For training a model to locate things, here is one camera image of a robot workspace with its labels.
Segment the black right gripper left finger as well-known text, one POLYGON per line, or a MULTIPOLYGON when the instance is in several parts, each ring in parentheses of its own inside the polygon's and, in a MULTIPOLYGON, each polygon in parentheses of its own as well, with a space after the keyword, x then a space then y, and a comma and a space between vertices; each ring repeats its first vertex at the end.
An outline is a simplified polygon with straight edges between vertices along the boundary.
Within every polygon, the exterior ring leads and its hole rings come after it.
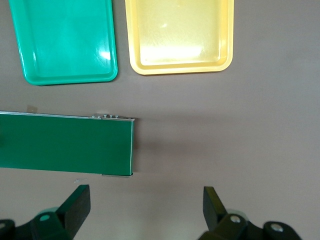
POLYGON ((16 226, 12 219, 0 221, 2 240, 73 240, 91 210, 90 186, 79 185, 55 211, 45 211, 16 226))

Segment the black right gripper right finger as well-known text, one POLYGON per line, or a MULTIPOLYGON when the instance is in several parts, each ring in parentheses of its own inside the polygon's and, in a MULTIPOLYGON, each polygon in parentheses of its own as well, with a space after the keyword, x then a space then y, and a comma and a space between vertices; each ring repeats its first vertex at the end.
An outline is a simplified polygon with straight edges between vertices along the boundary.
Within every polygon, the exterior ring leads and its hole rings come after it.
POLYGON ((212 186, 203 188, 203 216, 208 227, 201 240, 300 240, 289 225, 267 221, 260 228, 237 213, 228 213, 212 186))

